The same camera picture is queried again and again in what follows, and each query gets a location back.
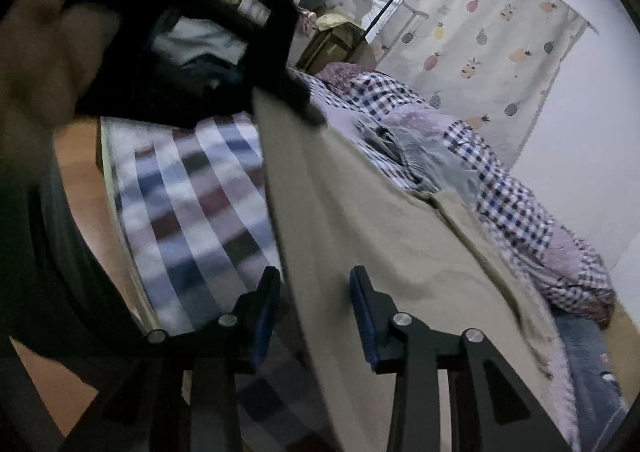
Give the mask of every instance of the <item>black metal frame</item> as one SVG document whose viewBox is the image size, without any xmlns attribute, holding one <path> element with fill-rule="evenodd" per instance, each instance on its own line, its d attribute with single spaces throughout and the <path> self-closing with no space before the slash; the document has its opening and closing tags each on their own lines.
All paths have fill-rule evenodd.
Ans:
<svg viewBox="0 0 640 452">
<path fill-rule="evenodd" d="M 374 28 L 374 26 L 380 21 L 382 16 L 385 15 L 386 10 L 389 9 L 389 7 L 394 3 L 394 1 L 395 0 L 388 0 L 385 3 L 385 5 L 382 7 L 382 9 L 380 9 L 378 14 L 373 18 L 371 23 L 367 26 L 367 29 L 361 35 L 359 41 L 357 41 L 356 44 L 354 44 L 353 47 L 348 51 L 347 56 L 345 57 L 346 61 L 349 61 L 349 59 L 354 55 L 354 53 L 356 53 L 356 51 L 358 50 L 360 45 L 365 41 L 367 35 L 371 32 L 371 30 Z"/>
<path fill-rule="evenodd" d="M 324 123 L 309 102 L 308 88 L 287 70 L 299 17 L 292 0 L 258 0 L 270 12 L 262 26 L 221 0 L 88 1 L 120 12 L 123 21 L 96 79 L 78 101 L 77 114 L 193 128 L 213 115 L 252 112 L 252 89 L 260 87 L 310 124 Z M 219 61 L 215 83 L 160 60 L 149 49 L 154 35 L 181 15 L 206 16 L 246 42 L 237 66 Z"/>
<path fill-rule="evenodd" d="M 398 312 L 389 295 L 374 290 L 363 266 L 352 270 L 350 291 L 367 361 L 376 374 L 396 374 L 388 452 L 440 450 L 439 369 L 449 376 L 453 452 L 570 452 L 481 331 L 451 335 Z"/>
<path fill-rule="evenodd" d="M 60 452 L 242 452 L 235 375 L 255 374 L 262 363 L 279 298 L 280 273 L 269 266 L 231 314 L 177 337 L 149 333 L 140 357 L 98 393 Z M 193 371 L 189 405 L 185 371 Z"/>
</svg>

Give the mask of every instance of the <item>bed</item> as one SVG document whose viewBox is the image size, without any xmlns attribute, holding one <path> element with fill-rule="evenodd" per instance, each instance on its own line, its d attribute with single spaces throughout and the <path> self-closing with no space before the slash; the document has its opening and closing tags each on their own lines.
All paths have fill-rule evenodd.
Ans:
<svg viewBox="0 0 640 452">
<path fill-rule="evenodd" d="M 421 130 L 477 172 L 478 197 L 470 208 L 542 316 L 550 319 L 555 306 L 608 320 L 615 294 L 597 252 L 556 222 L 467 124 L 430 108 L 401 82 L 352 64 L 300 77 L 329 123 L 396 187 L 414 190 L 415 175 L 401 159 L 368 143 L 358 122 Z M 201 327 L 255 288 L 264 266 L 280 266 L 260 140 L 249 116 L 207 120 L 193 131 L 104 118 L 102 147 L 115 225 L 145 326 L 171 334 Z M 574 384 L 561 344 L 549 367 L 556 423 L 579 450 Z M 238 399 L 251 450 L 337 447 L 290 305 L 283 308 L 267 363 L 258 376 L 239 381 Z"/>
</svg>

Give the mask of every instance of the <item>pineapple print curtain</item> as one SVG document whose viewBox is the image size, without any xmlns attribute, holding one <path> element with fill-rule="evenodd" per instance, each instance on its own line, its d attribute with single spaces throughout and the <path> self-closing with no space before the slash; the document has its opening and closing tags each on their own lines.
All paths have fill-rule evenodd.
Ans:
<svg viewBox="0 0 640 452">
<path fill-rule="evenodd" d="M 560 0 L 404 0 L 377 69 L 466 120 L 511 166 L 586 21 Z"/>
</svg>

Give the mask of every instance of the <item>gray cloth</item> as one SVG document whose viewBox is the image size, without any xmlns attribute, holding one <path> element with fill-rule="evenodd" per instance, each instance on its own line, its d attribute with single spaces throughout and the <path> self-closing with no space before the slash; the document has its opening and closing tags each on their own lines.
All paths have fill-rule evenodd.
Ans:
<svg viewBox="0 0 640 452">
<path fill-rule="evenodd" d="M 467 205 L 476 204 L 478 172 L 441 141 L 410 128 L 382 127 L 373 122 L 358 122 L 358 128 L 369 145 L 408 170 L 416 181 L 418 192 L 436 193 L 451 187 Z"/>
<path fill-rule="evenodd" d="M 314 102 L 314 105 L 317 106 L 325 115 L 327 123 L 334 129 L 340 131 L 346 138 L 352 142 L 359 142 L 362 140 L 362 136 L 358 132 L 357 125 L 360 122 L 366 122 L 370 119 L 370 117 L 364 112 L 334 107 L 331 104 Z"/>
</svg>

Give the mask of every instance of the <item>checkered blanket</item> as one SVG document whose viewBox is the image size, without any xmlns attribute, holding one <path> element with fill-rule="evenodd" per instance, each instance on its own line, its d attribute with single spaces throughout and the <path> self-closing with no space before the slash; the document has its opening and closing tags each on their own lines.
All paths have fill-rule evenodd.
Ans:
<svg viewBox="0 0 640 452">
<path fill-rule="evenodd" d="M 383 88 L 394 80 L 374 75 L 370 78 L 380 88 L 365 93 L 367 104 L 360 108 L 357 96 L 343 100 L 320 80 L 302 77 L 314 102 L 364 109 L 374 118 L 383 117 L 398 98 L 402 103 L 416 99 L 397 83 L 396 98 L 390 98 Z M 113 159 L 116 208 L 159 321 L 169 333 L 180 334 L 230 310 L 240 294 L 255 289 L 264 266 L 279 267 L 262 153 L 245 116 L 203 122 L 195 132 L 164 131 L 138 145 Z M 412 190 L 412 176 L 401 165 L 365 143 L 357 145 L 396 186 Z M 574 442 L 574 396 L 561 352 L 556 371 L 561 431 Z M 254 452 L 337 450 L 302 334 L 286 302 L 260 373 L 238 377 L 238 400 L 242 438 Z"/>
<path fill-rule="evenodd" d="M 340 76 L 341 66 L 346 66 L 348 82 Z M 545 299 L 570 313 L 608 321 L 616 294 L 596 250 L 558 223 L 534 193 L 509 174 L 491 147 L 469 125 L 436 112 L 394 78 L 362 68 L 357 71 L 358 67 L 329 64 L 317 76 L 350 108 L 366 112 L 383 125 L 393 111 L 393 125 L 423 128 L 424 134 L 441 139 L 451 152 L 478 171 L 480 195 L 474 206 L 476 213 L 511 245 L 513 257 L 521 262 Z M 436 112 L 437 122 L 432 122 L 428 114 L 420 115 L 427 109 Z M 404 119 L 403 110 L 411 111 Z M 365 149 L 365 153 L 397 186 L 414 188 L 414 179 L 405 169 L 390 165 L 388 158 L 372 149 Z"/>
</svg>

